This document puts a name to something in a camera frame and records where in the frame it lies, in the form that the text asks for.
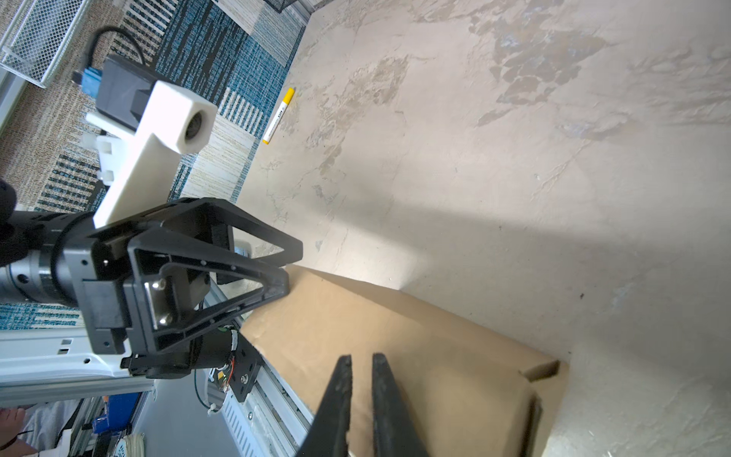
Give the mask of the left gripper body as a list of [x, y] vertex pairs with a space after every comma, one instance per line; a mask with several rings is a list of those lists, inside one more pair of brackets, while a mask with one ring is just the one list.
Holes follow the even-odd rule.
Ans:
[[81, 310], [102, 354], [171, 351], [171, 256], [162, 251], [165, 217], [142, 213], [95, 228], [89, 213], [53, 220], [53, 281]]

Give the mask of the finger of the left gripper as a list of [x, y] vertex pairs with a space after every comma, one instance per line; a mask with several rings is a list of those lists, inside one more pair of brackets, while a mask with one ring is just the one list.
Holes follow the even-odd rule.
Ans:
[[132, 352], [187, 352], [193, 340], [289, 294], [290, 236], [275, 228], [255, 228], [253, 236], [279, 251], [249, 258], [217, 239], [169, 228], [133, 237]]
[[245, 265], [234, 259], [234, 232], [239, 230], [280, 251], [256, 259], [282, 268], [303, 259], [303, 243], [277, 230], [232, 203], [217, 198], [183, 198], [149, 209], [136, 217], [141, 251], [222, 265]]

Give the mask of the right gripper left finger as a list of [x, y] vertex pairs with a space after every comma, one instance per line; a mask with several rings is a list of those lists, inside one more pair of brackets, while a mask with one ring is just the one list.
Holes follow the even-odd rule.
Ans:
[[352, 359], [341, 356], [333, 369], [329, 384], [310, 431], [297, 456], [348, 456], [348, 431], [352, 398]]

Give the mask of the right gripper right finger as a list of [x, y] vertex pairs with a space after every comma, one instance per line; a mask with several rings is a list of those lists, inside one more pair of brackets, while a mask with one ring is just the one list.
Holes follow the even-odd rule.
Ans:
[[383, 353], [372, 356], [371, 393], [374, 455], [428, 456]]

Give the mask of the brown cardboard box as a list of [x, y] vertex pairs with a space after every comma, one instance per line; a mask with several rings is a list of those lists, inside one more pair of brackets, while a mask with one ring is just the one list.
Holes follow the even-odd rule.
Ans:
[[258, 310], [243, 335], [309, 408], [337, 360], [352, 361], [348, 443], [373, 455], [372, 359], [388, 359], [432, 456], [540, 456], [568, 367], [401, 291], [291, 267], [289, 294]]

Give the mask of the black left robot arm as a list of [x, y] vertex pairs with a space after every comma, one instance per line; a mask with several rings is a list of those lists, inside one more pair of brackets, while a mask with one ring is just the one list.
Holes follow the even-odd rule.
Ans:
[[183, 198], [97, 228], [90, 213], [17, 211], [1, 197], [1, 299], [83, 315], [98, 354], [184, 350], [289, 293], [296, 238], [216, 198]]

